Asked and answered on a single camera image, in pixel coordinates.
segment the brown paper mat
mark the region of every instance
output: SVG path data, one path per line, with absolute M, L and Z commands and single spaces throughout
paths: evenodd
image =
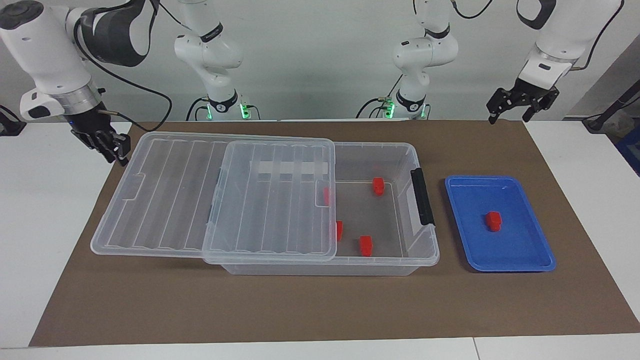
M 640 332 L 519 122 L 201 122 L 163 130 L 411 143 L 427 177 L 440 262 L 408 277 L 254 277 L 199 259 L 98 256 L 89 242 L 122 175 L 114 167 L 30 346 Z M 141 132 L 131 134 L 137 142 Z M 556 270 L 474 272 L 444 188 L 453 174 L 516 177 Z

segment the blue tray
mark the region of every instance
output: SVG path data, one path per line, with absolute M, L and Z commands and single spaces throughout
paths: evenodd
M 556 268 L 538 219 L 520 183 L 509 176 L 449 176 L 445 180 L 467 261 L 482 272 L 545 272 Z M 500 231 L 484 222 L 502 217 Z

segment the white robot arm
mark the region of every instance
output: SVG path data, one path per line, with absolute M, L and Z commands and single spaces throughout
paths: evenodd
M 548 110 L 559 95 L 557 81 L 624 5 L 624 0 L 538 2 L 540 10 L 530 16 L 525 16 L 518 2 L 520 20 L 540 33 L 513 88 L 499 88 L 486 104 L 492 124 L 502 112 L 517 106 L 529 106 L 522 117 L 526 122 L 538 111 Z
M 450 10 L 450 0 L 416 2 L 416 18 L 425 35 L 405 40 L 394 49 L 394 64 L 403 76 L 395 94 L 393 117 L 419 117 L 429 87 L 429 75 L 424 69 L 456 59 L 458 41 L 450 33 Z
M 112 8 L 44 6 L 22 0 L 0 10 L 0 37 L 36 88 L 22 96 L 27 120 L 61 115 L 71 132 L 108 162 L 126 165 L 131 145 L 111 127 L 98 89 L 74 47 L 80 36 L 102 62 L 136 66 L 148 53 L 159 0 L 130 0 Z
M 173 48 L 207 90 L 209 113 L 214 120 L 247 119 L 246 99 L 238 94 L 228 69 L 242 64 L 243 54 L 235 41 L 223 32 L 223 25 L 210 0 L 179 0 L 186 26 L 193 34 L 180 35 Z

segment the green led light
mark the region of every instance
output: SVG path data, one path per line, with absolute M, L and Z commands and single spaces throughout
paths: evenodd
M 395 109 L 396 109 L 396 104 L 394 104 L 393 101 L 389 102 L 389 105 L 387 106 L 387 110 L 385 111 L 385 117 L 387 119 L 391 119 L 392 117 L 394 117 Z
M 242 113 L 243 119 L 248 119 L 251 117 L 251 112 L 249 112 L 249 110 L 246 108 L 246 105 L 240 104 L 240 111 Z

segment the transparent plastic container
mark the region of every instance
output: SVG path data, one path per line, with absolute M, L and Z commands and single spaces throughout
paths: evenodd
M 231 274 L 408 275 L 440 256 L 413 188 L 418 167 L 405 143 L 149 133 L 91 248 L 204 258 Z M 381 197 L 374 177 L 384 178 Z M 336 220 L 344 223 L 340 242 Z M 361 235 L 372 236 L 371 257 L 360 255 Z
M 335 143 L 337 220 L 344 230 L 337 253 L 328 261 L 267 261 L 249 265 L 223 264 L 236 275 L 409 275 L 433 266 L 440 252 L 433 224 L 420 222 L 411 170 L 420 167 L 407 143 Z M 372 190 L 382 177 L 385 193 Z M 358 239 L 373 240 L 371 257 L 360 255 Z M 208 263 L 220 263 L 208 259 Z

